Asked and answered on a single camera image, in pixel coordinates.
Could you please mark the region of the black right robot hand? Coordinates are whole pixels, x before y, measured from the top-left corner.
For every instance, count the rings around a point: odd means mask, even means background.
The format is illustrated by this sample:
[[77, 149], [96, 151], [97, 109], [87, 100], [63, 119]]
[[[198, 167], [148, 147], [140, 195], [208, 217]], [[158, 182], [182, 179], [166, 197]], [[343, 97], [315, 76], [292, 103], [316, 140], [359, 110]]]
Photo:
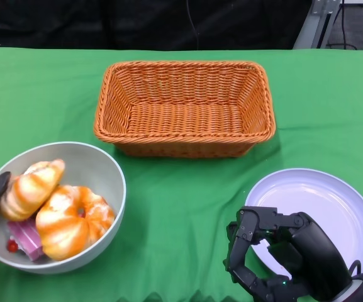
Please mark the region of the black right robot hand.
[[[296, 301], [306, 295], [330, 301], [350, 286], [352, 277], [340, 252], [306, 213], [284, 215], [277, 208], [244, 206], [236, 218], [226, 228], [229, 245], [223, 263], [232, 281], [255, 301]], [[246, 267], [248, 249], [262, 240], [288, 276], [261, 279]]]

